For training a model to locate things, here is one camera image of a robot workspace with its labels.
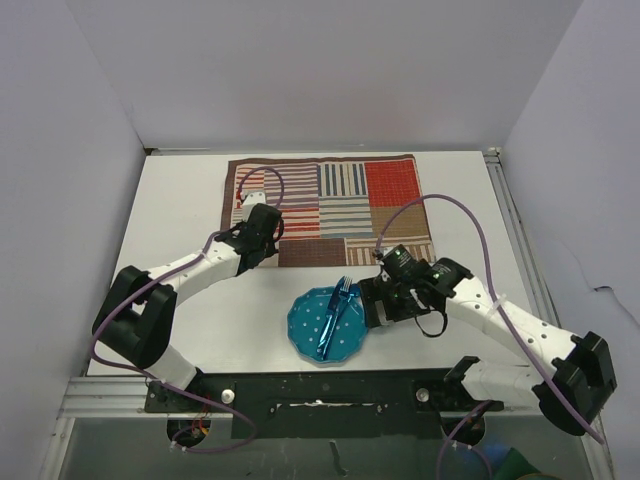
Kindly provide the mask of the blue polka dot plate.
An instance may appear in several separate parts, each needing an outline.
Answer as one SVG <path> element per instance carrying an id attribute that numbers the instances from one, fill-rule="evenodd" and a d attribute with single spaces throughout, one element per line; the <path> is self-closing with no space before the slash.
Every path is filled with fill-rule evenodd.
<path id="1" fill-rule="evenodd" d="M 287 314 L 290 342 L 301 356 L 320 365 L 344 363 L 361 350 L 368 333 L 359 296 L 338 318 L 326 359 L 319 358 L 317 346 L 333 291 L 330 287 L 312 288 L 293 302 Z"/>

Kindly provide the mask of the striped patchwork placemat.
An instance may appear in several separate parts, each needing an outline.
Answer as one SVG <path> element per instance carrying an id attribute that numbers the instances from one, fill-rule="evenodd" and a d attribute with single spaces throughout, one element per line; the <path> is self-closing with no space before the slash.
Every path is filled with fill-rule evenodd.
<path id="1" fill-rule="evenodd" d="M 266 267 L 374 264 L 377 245 L 404 245 L 417 259 L 435 252 L 414 155 L 267 159 L 230 162 L 221 227 L 242 219 L 241 199 L 266 195 L 284 220 Z"/>

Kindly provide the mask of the blue metallic knife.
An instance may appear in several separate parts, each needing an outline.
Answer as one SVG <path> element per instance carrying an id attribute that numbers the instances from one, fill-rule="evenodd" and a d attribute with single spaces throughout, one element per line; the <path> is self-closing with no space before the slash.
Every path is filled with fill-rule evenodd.
<path id="1" fill-rule="evenodd" d="M 318 346 L 317 346 L 317 354 L 319 358 L 322 360 L 324 360 L 326 357 L 326 352 L 328 349 L 329 338 L 332 331 L 334 316 L 336 314 L 337 307 L 341 299 L 341 294 L 340 294 L 341 290 L 342 290 L 342 284 L 339 284 L 334 288 L 334 291 L 328 302 L 327 310 L 325 313 L 325 323 L 322 328 Z"/>

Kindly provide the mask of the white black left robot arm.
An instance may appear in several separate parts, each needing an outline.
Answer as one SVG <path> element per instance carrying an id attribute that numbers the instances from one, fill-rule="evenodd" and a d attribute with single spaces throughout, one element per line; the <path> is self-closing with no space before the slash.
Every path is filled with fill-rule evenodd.
<path id="1" fill-rule="evenodd" d="M 183 411 L 200 405 L 204 387 L 195 379 L 198 369 L 170 345 L 177 307 L 278 252 L 282 212 L 265 203 L 245 211 L 245 219 L 210 234 L 192 254 L 157 268 L 120 270 L 92 326 L 92 347 L 102 343 L 126 360 L 124 369 L 170 385 L 168 399 Z"/>

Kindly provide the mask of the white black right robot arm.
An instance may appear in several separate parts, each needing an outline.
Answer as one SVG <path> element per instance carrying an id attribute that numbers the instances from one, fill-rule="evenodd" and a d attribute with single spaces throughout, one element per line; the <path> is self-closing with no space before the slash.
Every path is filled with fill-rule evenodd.
<path id="1" fill-rule="evenodd" d="M 476 401 L 538 408 L 560 430 L 603 436 L 592 423 L 617 387 L 609 345 L 588 332 L 580 337 L 539 319 L 498 296 L 467 268 L 444 258 L 388 258 L 377 276 L 359 281 L 368 328 L 432 312 L 460 320 L 522 358 L 519 366 L 465 357 L 449 372 L 448 402 L 459 409 Z"/>

